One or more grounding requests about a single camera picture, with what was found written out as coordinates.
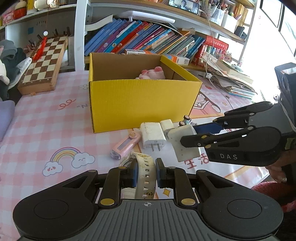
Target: yellow cardboard box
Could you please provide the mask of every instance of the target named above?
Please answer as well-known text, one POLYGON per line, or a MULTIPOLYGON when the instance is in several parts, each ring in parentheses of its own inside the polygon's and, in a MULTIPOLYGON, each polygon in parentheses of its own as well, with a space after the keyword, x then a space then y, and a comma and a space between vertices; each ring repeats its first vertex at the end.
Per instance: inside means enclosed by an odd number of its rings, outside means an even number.
POLYGON ((202 82, 157 54, 91 53, 89 100, 94 133, 139 127, 142 122, 183 120, 202 82), (166 80, 136 80, 144 69, 161 66, 166 80))

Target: white cloth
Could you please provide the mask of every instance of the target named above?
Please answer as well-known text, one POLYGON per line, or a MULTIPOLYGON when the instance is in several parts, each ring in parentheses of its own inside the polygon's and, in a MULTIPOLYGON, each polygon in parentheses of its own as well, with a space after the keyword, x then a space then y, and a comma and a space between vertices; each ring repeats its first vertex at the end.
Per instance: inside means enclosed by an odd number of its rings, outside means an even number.
POLYGON ((26 58, 22 62, 20 62, 17 65, 17 68, 20 69, 20 73, 15 77, 13 81, 9 83, 8 89, 10 90, 12 87, 14 87, 19 81, 22 75, 26 72, 27 68, 29 68, 29 65, 32 63, 31 58, 26 58))
POLYGON ((9 78, 6 76, 6 68, 4 63, 0 60, 0 80, 4 82, 4 84, 9 85, 9 78))

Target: chessboard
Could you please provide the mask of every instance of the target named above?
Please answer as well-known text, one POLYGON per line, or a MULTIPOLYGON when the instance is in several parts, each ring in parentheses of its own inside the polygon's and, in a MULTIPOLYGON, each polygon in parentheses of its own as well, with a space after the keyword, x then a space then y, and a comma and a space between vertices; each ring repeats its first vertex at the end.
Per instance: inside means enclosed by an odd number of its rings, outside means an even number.
MULTIPOLYGON (((22 95, 55 89, 57 76, 67 46, 67 36, 47 39, 42 57, 37 61, 33 60, 20 79, 18 90, 22 95)), ((39 44, 33 51, 31 58, 40 47, 41 45, 39 44)))

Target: pink utility knife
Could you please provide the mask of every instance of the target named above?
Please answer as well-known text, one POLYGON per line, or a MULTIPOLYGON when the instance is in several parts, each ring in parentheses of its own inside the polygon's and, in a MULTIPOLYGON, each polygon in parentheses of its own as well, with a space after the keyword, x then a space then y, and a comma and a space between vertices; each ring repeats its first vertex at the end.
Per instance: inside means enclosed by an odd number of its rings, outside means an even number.
POLYGON ((116 146, 111 150, 111 157, 114 159, 121 159, 126 156, 131 149, 137 145, 140 141, 141 135, 132 131, 127 138, 121 140, 116 146))

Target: human hand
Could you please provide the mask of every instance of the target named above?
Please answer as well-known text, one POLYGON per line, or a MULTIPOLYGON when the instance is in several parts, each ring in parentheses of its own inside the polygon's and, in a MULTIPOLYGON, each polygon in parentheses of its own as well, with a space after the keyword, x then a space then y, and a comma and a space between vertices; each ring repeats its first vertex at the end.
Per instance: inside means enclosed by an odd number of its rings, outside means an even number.
POLYGON ((280 158, 273 164, 265 167, 270 176, 278 183, 287 182, 287 177, 282 171, 283 166, 296 162, 296 150, 283 151, 280 158))

